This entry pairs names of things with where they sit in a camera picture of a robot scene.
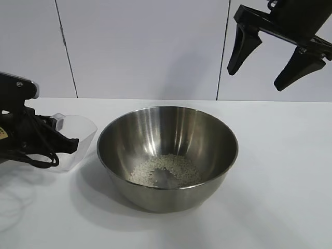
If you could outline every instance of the white rice grain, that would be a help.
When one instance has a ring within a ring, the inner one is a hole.
[[[168,171],[171,174],[171,178],[173,178],[171,186],[175,188],[201,183],[201,176],[191,161],[183,156],[173,154],[153,157],[136,166],[130,174],[129,180],[144,186],[158,187],[159,181],[155,179],[154,174],[157,169]]]

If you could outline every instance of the screw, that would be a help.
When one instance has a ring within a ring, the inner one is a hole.
[[[300,50],[299,50],[300,54],[304,54],[305,52],[307,52],[307,50],[305,48],[300,48]]]

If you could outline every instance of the clear plastic cup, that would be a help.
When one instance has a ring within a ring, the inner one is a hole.
[[[56,130],[69,139],[79,139],[77,151],[72,154],[57,153],[59,166],[54,171],[69,171],[76,166],[87,153],[97,126],[88,118],[78,115],[64,116],[61,113],[51,116],[57,120]]]

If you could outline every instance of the white table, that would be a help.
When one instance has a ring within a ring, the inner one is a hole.
[[[0,164],[0,249],[332,248],[332,103],[38,99],[38,114],[78,114],[101,130],[156,105],[197,108],[223,120],[239,156],[202,206],[137,211],[95,154],[62,174]]]

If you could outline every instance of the stainless steel bowl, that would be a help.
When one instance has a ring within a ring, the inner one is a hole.
[[[125,114],[104,129],[97,147],[99,159],[119,191],[134,204],[158,213],[203,203],[220,186],[238,154],[237,139],[223,122],[198,110],[174,106]],[[129,181],[135,166],[167,154],[190,159],[202,183],[169,189]]]

